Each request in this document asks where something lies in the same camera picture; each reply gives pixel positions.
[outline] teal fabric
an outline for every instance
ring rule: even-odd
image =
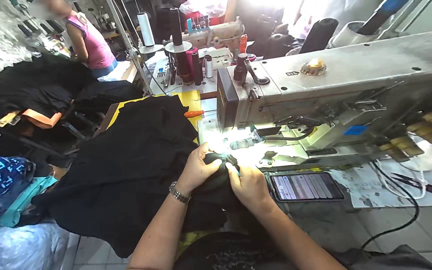
[[[58,180],[52,176],[34,177],[33,183],[29,185],[13,202],[9,209],[0,217],[0,226],[15,227],[19,223],[21,212],[31,203],[31,199],[45,191]]]

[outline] tiled floor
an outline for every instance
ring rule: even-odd
[[[297,219],[295,222],[325,248],[344,251],[363,244],[370,236],[407,222],[414,209],[362,210],[333,219]],[[392,251],[407,244],[432,262],[432,207],[424,207],[417,222],[408,228],[382,236],[366,250]],[[128,259],[119,258],[107,242],[81,237],[73,270],[123,270]]]

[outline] black cable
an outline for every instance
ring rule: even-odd
[[[399,230],[402,230],[402,229],[404,229],[404,228],[406,228],[406,227],[408,227],[408,226],[410,226],[411,224],[413,224],[417,219],[418,219],[418,217],[419,217],[419,215],[420,215],[420,206],[419,206],[419,204],[418,204],[418,202],[414,199],[414,197],[413,197],[413,195],[411,195],[411,193],[409,193],[404,187],[402,187],[398,182],[396,182],[395,180],[393,180],[391,177],[389,177],[381,168],[379,168],[379,166],[376,164],[376,162],[374,162],[374,161],[371,161],[371,163],[374,165],[374,167],[384,176],[384,177],[386,177],[389,181],[391,181],[394,185],[396,185],[396,187],[399,187],[401,190],[403,190],[404,191],[404,193],[406,193],[406,195],[408,195],[409,196],[409,198],[410,198],[410,202],[414,205],[414,216],[413,216],[413,218],[411,218],[408,222],[406,222],[405,224],[403,224],[403,225],[401,225],[401,226],[399,226],[399,227],[397,227],[397,228],[394,228],[394,229],[391,229],[391,230],[385,230],[385,231],[383,231],[383,232],[380,232],[380,233],[378,233],[377,235],[375,235],[375,236],[372,236],[371,238],[369,238],[368,239],[368,241],[366,241],[362,246],[361,246],[361,248],[359,248],[359,250],[357,251],[357,253],[356,253],[356,257],[355,257],[355,261],[357,260],[357,257],[358,257],[358,255],[364,250],[364,248],[366,248],[367,246],[368,246],[368,244],[369,243],[371,243],[372,241],[374,241],[376,238],[378,238],[378,237],[380,237],[380,236],[384,236],[384,235],[387,235],[387,234],[390,234],[390,233],[394,233],[394,232],[397,232],[397,231],[399,231]]]
[[[311,133],[313,133],[313,131],[315,130],[315,128],[311,128],[310,131],[305,132],[304,135],[296,137],[296,138],[291,138],[291,137],[265,137],[264,139],[266,141],[268,140],[281,140],[281,141],[299,141],[299,140],[303,140],[304,138],[308,137]]]

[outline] orange bottle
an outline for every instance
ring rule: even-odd
[[[241,36],[241,42],[239,43],[239,53],[246,53],[246,45],[248,44],[248,35],[243,34]]]

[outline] smartphone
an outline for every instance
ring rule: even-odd
[[[343,200],[344,195],[328,172],[267,175],[279,202]]]

